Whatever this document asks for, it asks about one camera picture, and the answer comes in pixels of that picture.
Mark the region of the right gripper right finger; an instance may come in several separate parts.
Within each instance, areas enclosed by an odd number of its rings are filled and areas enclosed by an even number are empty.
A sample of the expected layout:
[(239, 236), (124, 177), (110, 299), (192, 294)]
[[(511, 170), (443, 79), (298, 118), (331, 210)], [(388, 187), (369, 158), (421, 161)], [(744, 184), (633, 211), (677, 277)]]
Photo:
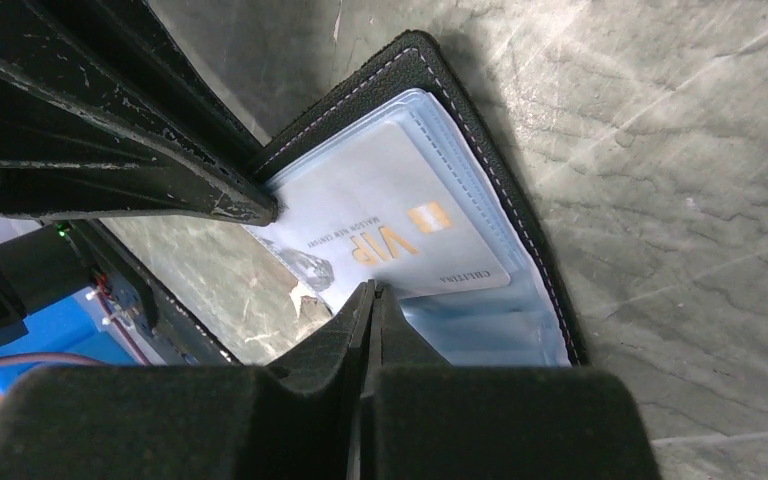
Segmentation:
[(364, 479), (657, 479), (628, 388), (591, 367), (454, 366), (378, 286), (360, 397)]

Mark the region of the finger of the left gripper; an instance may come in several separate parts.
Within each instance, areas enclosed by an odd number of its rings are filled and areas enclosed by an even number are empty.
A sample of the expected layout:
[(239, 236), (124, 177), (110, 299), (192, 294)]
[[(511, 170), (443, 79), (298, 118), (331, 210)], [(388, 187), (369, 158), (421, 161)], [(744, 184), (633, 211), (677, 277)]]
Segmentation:
[(0, 1), (0, 216), (264, 226), (260, 143), (145, 1)]

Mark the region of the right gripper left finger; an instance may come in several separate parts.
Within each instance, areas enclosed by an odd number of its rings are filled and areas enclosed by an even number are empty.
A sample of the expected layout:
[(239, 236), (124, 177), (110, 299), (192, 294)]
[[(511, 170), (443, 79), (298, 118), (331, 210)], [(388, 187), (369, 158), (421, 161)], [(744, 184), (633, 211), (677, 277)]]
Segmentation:
[(265, 365), (45, 366), (0, 405), (0, 479), (355, 479), (367, 281)]

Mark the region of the black leather card holder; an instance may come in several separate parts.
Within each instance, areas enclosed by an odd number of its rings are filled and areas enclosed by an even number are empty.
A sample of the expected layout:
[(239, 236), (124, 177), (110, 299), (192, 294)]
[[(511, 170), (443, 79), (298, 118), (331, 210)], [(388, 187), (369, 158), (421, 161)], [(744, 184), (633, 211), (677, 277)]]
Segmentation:
[(504, 287), (415, 298), (375, 280), (391, 289), (408, 324), (452, 365), (588, 365), (539, 221), (428, 33), (402, 33), (302, 114), (267, 147), (255, 177), (277, 196), (275, 177), (310, 151), (386, 122), (417, 143), (512, 275)]

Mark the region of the silver credit card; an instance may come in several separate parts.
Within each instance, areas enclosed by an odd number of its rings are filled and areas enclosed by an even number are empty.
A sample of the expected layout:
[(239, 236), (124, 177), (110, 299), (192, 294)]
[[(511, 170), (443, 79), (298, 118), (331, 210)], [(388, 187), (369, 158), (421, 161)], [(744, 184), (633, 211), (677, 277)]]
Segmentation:
[(504, 287), (489, 240), (393, 122), (320, 146), (282, 171), (278, 219), (250, 233), (331, 308), (366, 280), (400, 298)]

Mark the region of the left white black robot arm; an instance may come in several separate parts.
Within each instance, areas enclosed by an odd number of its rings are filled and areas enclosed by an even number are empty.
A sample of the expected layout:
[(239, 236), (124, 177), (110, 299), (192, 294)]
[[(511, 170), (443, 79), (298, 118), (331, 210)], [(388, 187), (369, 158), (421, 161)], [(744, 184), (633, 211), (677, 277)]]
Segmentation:
[(265, 226), (241, 169), (260, 143), (145, 1), (0, 1), (0, 346), (86, 287), (169, 364), (233, 356), (104, 225), (183, 215)]

